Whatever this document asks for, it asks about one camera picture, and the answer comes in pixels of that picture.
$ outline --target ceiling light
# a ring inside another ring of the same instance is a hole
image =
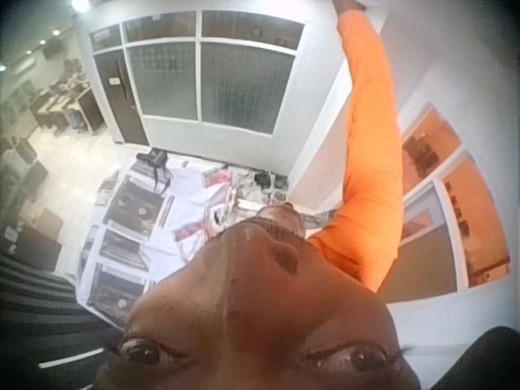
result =
[[[89,0],[72,0],[72,8],[78,12],[86,12],[90,9]]]

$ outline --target door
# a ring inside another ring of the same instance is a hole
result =
[[[114,50],[98,54],[94,58],[106,98],[124,141],[130,144],[149,145],[137,112],[123,51]]]

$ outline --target black chair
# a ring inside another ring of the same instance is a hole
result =
[[[119,330],[79,306],[64,279],[5,256],[0,293],[2,388],[70,390],[93,382],[106,360],[101,350]]]

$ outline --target white stripe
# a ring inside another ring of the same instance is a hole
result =
[[[103,352],[103,348],[95,349],[94,351],[90,351],[90,352],[85,352],[85,353],[82,353],[81,355],[76,355],[76,356],[72,356],[72,357],[65,357],[64,359],[54,360],[52,362],[40,363],[40,364],[38,364],[38,367],[40,367],[42,370],[44,370],[45,368],[50,368],[50,367],[54,367],[54,366],[61,366],[62,364],[67,364],[67,363],[70,363],[70,362],[75,362],[76,360],[89,358],[89,357],[97,355],[97,354],[99,354],[101,352]]]

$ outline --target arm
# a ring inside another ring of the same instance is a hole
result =
[[[338,29],[353,81],[343,206],[310,243],[326,260],[377,291],[401,238],[401,139],[379,36],[365,15],[352,8],[341,13]]]

